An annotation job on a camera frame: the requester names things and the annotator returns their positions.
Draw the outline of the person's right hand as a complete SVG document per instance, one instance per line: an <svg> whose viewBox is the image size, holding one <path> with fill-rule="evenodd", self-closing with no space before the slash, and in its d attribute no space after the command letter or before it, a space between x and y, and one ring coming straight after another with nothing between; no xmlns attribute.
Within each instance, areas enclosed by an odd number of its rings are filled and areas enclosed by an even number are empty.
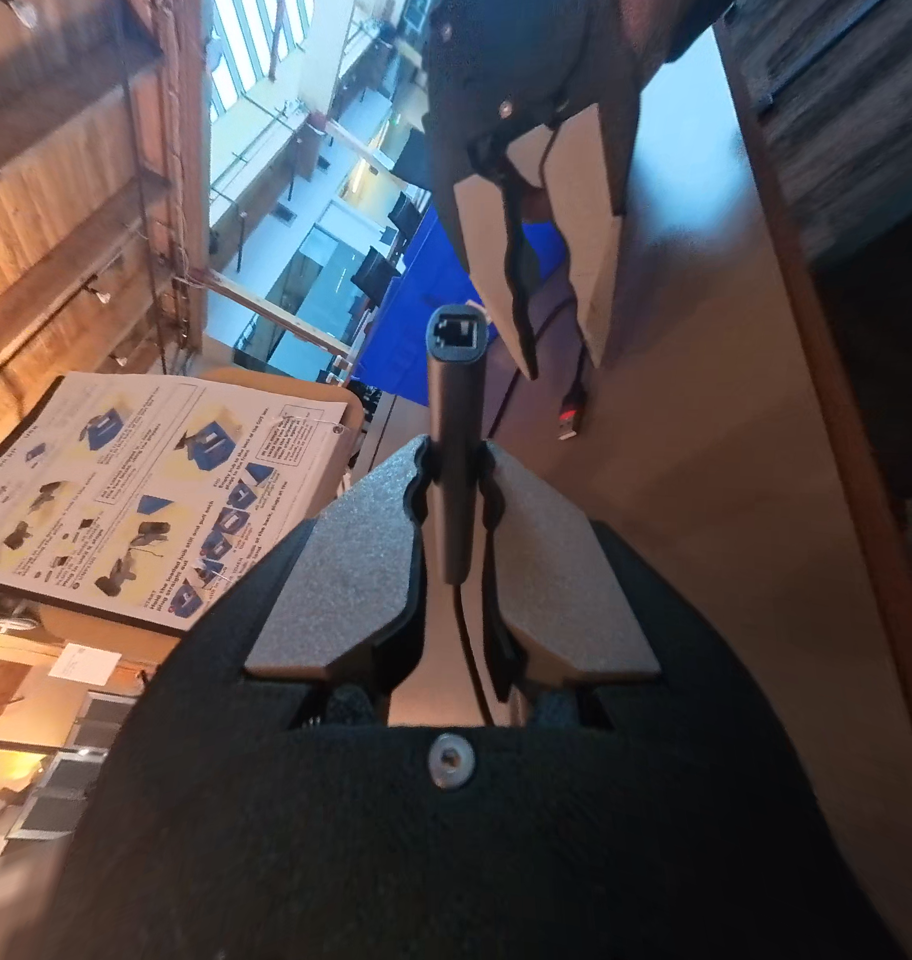
<svg viewBox="0 0 912 960"><path fill-rule="evenodd" d="M645 87L678 60L731 6L731 1L619 1L624 33Z"/></svg>

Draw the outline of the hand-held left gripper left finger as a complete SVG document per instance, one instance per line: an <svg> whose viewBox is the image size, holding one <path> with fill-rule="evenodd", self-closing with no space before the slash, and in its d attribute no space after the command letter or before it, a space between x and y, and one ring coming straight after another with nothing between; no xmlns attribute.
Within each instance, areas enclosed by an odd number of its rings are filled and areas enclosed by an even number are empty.
<svg viewBox="0 0 912 960"><path fill-rule="evenodd" d="M315 519L246 675L389 699L424 647L428 436L410 440Z"/></svg>

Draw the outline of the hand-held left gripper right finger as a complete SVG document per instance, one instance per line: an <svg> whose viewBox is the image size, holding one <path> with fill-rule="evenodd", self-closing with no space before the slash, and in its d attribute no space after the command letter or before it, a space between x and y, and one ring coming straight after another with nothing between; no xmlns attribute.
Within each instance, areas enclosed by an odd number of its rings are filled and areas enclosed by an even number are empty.
<svg viewBox="0 0 912 960"><path fill-rule="evenodd" d="M492 441L482 497L484 652L497 700L659 677L587 515Z"/></svg>

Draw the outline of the wooden support post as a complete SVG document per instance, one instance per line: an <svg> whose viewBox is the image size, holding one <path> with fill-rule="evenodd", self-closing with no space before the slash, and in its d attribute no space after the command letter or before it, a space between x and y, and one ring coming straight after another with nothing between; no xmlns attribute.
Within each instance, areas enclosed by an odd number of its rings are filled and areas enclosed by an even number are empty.
<svg viewBox="0 0 912 960"><path fill-rule="evenodd" d="M210 268L191 270L191 279L225 299L246 307L259 317L264 318L284 331L307 344L324 350L341 360L348 359L350 346L335 336L305 322L281 306L270 302L263 296L252 293L243 285Z"/></svg>

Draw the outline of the blue plastic bin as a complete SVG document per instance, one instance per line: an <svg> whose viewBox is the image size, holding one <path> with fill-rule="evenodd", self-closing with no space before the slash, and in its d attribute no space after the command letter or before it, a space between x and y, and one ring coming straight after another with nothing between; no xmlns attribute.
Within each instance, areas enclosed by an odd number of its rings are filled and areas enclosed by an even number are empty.
<svg viewBox="0 0 912 960"><path fill-rule="evenodd" d="M550 222L526 223L524 233L537 257L537 282L530 295L530 321L539 331L550 313L565 304L571 289L563 276L565 246ZM482 300L430 206L404 255L406 270L379 307L354 378L377 390L423 406L428 404L426 331L442 306Z"/></svg>

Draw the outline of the grey usb hub with cable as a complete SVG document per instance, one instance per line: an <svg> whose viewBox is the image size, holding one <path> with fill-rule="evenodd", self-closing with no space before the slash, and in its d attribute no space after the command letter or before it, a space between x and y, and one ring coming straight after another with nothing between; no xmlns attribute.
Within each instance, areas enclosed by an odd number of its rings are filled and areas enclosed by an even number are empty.
<svg viewBox="0 0 912 960"><path fill-rule="evenodd" d="M441 306L426 331L429 472L438 574L452 593L462 654L477 708L494 719L466 624L462 587L469 577L475 530L486 383L488 323L473 304Z"/></svg>

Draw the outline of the black usb cable red plug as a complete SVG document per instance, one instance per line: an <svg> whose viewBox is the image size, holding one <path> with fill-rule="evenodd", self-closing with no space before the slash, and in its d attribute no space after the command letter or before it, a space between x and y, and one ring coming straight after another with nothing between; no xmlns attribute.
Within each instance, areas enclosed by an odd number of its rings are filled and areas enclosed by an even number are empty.
<svg viewBox="0 0 912 960"><path fill-rule="evenodd" d="M530 222L548 222L553 216L553 209L546 195L541 174L541 163L543 162L544 155L553 144L553 135L553 133L549 133L549 138L543 146L535 140L532 141L529 146L520 148L517 153L519 160L523 162L522 166L515 166L515 171L522 177L522 185L519 187L521 193L521 211L523 218ZM569 281L565 282L565 290L566 292L562 297L558 298L555 305L549 309L541 322L541 326L534 332L534 344L536 346L539 345L540 340L552 329L557 319L567 313L575 314L577 298ZM577 334L580 339L578 358L571 384L563 400L560 402L558 411L558 439L560 441L570 440L580 434L587 400L587 390L583 382L583 375L588 349L584 342L582 332L578 331ZM519 368L511 374L508 385L505 388L488 427L486 434L488 441L496 440L503 419L509 411L513 394L519 386L520 381L524 378L524 373Z"/></svg>

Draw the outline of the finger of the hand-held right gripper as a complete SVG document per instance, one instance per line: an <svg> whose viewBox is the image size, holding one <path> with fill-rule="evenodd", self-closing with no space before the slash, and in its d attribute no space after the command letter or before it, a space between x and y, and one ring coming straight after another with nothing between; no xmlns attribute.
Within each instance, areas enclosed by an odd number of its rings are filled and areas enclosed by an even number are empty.
<svg viewBox="0 0 912 960"><path fill-rule="evenodd" d="M455 135L453 174L467 270L522 375L538 378L529 300L538 262L523 225L541 190L537 157L525 138L508 143L503 135Z"/></svg>
<svg viewBox="0 0 912 960"><path fill-rule="evenodd" d="M567 251L568 280L589 361L602 366L610 332L625 215L613 196L604 114L596 102L552 132L539 174L552 220Z"/></svg>

